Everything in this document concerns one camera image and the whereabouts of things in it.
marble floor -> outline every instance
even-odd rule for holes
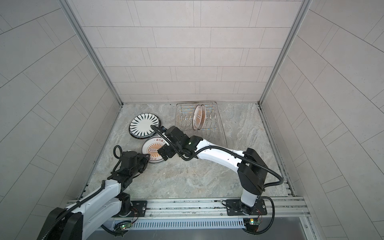
[[[141,152],[146,140],[133,138],[129,124],[142,113],[153,113],[164,127],[175,125],[175,104],[126,104],[113,128],[101,159],[91,177],[86,194],[100,186],[112,171],[117,159],[113,147],[120,145],[123,151]],[[256,150],[269,168],[280,173],[272,148],[255,104],[218,103],[228,148]],[[277,179],[268,174],[265,182]],[[240,197],[242,187],[236,172],[211,161],[193,159],[184,161],[175,155],[160,164],[148,164],[147,169],[125,190],[133,199],[145,198],[200,198]],[[265,196],[287,196],[283,185],[266,188]]]

black and white patterned plate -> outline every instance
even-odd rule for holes
[[[129,125],[129,133],[137,139],[145,139],[153,136],[155,132],[151,125],[160,126],[160,119],[152,113],[143,113],[135,117]]]

white plate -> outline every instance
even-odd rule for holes
[[[193,121],[192,121],[193,130],[197,130],[198,127],[200,126],[201,114],[202,114],[201,106],[197,105],[195,108],[195,111],[193,112]]]
[[[148,139],[142,146],[141,152],[143,154],[150,154],[149,163],[156,164],[163,162],[162,156],[157,152],[159,148],[168,143],[162,137],[152,137]]]
[[[135,117],[129,125],[129,133],[134,138],[144,139],[155,134],[151,125],[160,126],[160,119],[152,113],[143,113]]]
[[[200,106],[201,106],[201,120],[200,120],[200,125],[198,127],[198,130],[203,128],[203,125],[204,125],[204,122],[205,122],[205,115],[206,115],[205,105],[201,104]]]

tile wall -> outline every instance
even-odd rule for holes
[[[68,2],[123,102],[258,101],[301,5]]]
[[[0,1],[0,239],[79,195],[118,109],[56,0]]]
[[[313,0],[263,110],[322,239],[384,239],[384,1]]]

wire dish rack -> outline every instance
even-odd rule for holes
[[[199,104],[204,104],[206,108],[205,122],[200,130],[194,130],[192,119],[195,108]],[[227,147],[223,124],[216,102],[189,102],[176,104],[176,127],[187,134],[189,137],[195,135],[208,140],[216,145]]]

